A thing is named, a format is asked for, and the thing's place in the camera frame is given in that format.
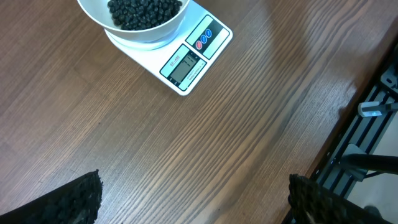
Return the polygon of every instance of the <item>button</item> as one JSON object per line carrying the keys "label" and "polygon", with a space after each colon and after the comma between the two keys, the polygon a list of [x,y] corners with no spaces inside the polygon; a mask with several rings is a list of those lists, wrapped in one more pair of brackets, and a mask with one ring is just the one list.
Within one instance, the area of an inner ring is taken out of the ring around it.
{"label": "button", "polygon": [[213,35],[213,34],[211,33],[211,30],[207,29],[207,30],[206,30],[206,36],[207,36],[208,38],[210,38],[211,35]]}
{"label": "button", "polygon": [[200,37],[200,41],[202,42],[202,43],[207,43],[207,37],[205,36],[205,35],[202,35],[201,37]]}
{"label": "button", "polygon": [[198,50],[200,50],[200,49],[203,47],[202,44],[201,44],[201,42],[200,42],[199,40],[197,41],[196,46],[197,46],[197,49],[198,49]]}

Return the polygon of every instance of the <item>pile of black beans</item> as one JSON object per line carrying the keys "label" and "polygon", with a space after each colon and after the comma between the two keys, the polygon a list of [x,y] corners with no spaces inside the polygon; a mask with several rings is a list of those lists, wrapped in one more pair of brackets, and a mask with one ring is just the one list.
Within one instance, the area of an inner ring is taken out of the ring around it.
{"label": "pile of black beans", "polygon": [[180,10],[178,0],[110,0],[109,11],[122,30],[144,30],[157,27],[173,18]]}

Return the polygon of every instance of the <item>red button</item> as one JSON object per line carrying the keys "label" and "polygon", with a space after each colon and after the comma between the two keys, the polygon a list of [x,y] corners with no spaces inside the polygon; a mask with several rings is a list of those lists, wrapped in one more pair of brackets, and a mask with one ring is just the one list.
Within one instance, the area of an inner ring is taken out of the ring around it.
{"label": "red button", "polygon": [[202,44],[200,40],[197,41],[197,49],[200,50],[202,48]]}

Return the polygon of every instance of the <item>blue button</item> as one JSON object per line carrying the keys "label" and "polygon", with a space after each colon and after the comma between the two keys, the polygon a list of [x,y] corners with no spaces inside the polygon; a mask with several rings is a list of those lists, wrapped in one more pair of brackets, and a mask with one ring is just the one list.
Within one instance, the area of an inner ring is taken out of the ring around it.
{"label": "blue button", "polygon": [[207,43],[207,37],[205,36],[205,35],[202,35],[201,37],[200,37],[200,41],[202,42],[202,43]]}
{"label": "blue button", "polygon": [[210,38],[211,35],[212,35],[211,30],[207,29],[207,30],[206,30],[206,36],[207,36],[208,38]]}

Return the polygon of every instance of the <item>wooden surface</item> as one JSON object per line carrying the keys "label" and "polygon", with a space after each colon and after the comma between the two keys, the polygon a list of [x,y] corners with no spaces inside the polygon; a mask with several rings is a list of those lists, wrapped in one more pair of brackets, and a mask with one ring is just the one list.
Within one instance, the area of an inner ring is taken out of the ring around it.
{"label": "wooden surface", "polygon": [[180,97],[76,1],[0,1],[0,213],[95,169],[97,223],[280,223],[398,1],[199,0],[234,39]]}

